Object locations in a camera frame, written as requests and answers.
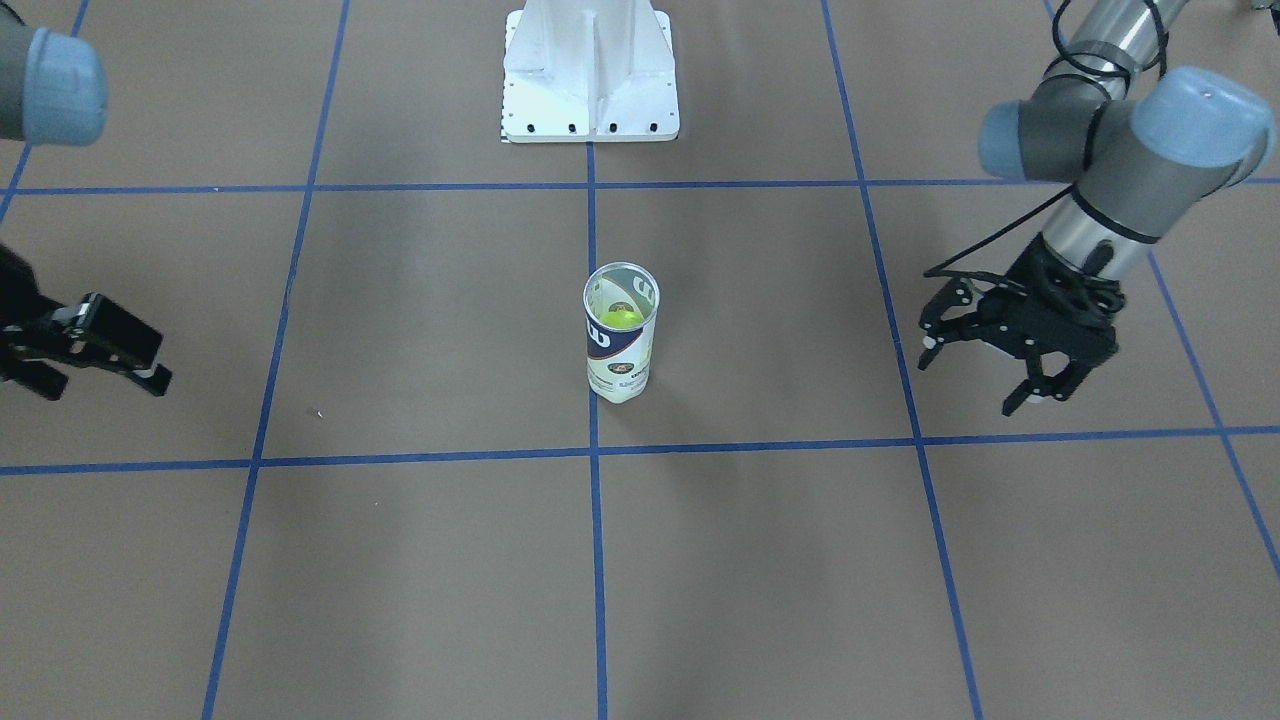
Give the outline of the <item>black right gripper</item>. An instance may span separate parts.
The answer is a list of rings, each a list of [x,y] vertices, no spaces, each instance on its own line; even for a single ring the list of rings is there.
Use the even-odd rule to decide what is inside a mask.
[[[104,293],[56,307],[40,293],[32,266],[1,247],[3,383],[58,401],[68,378],[44,360],[60,337],[68,343],[67,364],[116,373],[155,397],[169,391],[173,373],[159,361],[160,331]]]

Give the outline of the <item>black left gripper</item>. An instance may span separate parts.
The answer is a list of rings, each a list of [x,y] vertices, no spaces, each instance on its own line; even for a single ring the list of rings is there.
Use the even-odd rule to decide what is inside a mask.
[[[987,342],[1007,328],[1023,337],[1023,347],[1069,360],[1047,374],[1043,355],[1028,355],[1027,377],[1002,402],[1002,415],[1011,416],[1033,398],[1065,402],[1119,351],[1114,320],[1120,311],[1119,282],[1085,274],[1038,234],[987,293],[977,281],[954,277],[925,302],[919,315],[925,348],[918,369],[924,372],[952,343]]]

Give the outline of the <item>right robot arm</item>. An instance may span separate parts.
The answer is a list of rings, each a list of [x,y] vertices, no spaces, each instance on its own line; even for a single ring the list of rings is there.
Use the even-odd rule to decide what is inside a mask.
[[[83,147],[108,119],[108,78],[92,45],[29,26],[3,4],[3,140]],[[65,392],[58,364],[97,368],[163,397],[172,370],[159,363],[163,334],[97,292],[60,304],[38,287],[35,269],[1,251],[1,378],[49,401]]]

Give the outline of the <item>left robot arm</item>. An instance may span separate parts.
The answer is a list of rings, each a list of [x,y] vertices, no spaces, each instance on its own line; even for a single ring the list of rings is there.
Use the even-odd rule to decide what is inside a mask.
[[[1021,361],[1004,415],[1029,400],[1069,400],[1117,352],[1123,278],[1202,199],[1239,184],[1277,147],[1258,94],[1212,70],[1170,68],[1180,1],[1098,1],[1027,99],[986,115],[984,170],[1059,182],[1043,227],[1001,273],[928,270],[943,287],[922,309],[927,369],[978,341]]]

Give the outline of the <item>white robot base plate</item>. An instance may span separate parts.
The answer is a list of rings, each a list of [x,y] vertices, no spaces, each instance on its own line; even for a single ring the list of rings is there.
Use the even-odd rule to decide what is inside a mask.
[[[527,1],[504,22],[500,140],[640,143],[680,136],[671,18],[649,1]]]

